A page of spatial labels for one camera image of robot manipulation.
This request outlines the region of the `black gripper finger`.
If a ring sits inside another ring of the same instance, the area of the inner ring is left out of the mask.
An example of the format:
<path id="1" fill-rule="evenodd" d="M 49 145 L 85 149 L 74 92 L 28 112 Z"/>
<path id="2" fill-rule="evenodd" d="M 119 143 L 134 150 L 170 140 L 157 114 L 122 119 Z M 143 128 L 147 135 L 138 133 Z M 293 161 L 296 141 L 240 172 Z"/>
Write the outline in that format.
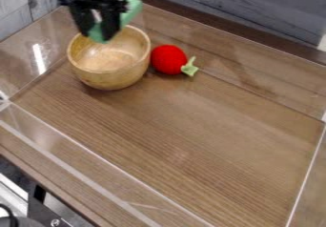
<path id="1" fill-rule="evenodd" d="M 102 36 L 103 40 L 109 41 L 121 30 L 121 12 L 119 8 L 113 4 L 101 5 L 101 16 L 102 16 Z"/>
<path id="2" fill-rule="evenodd" d="M 69 6 L 75 25 L 85 36 L 90 35 L 90 30 L 95 25 L 93 11 L 78 4 Z"/>

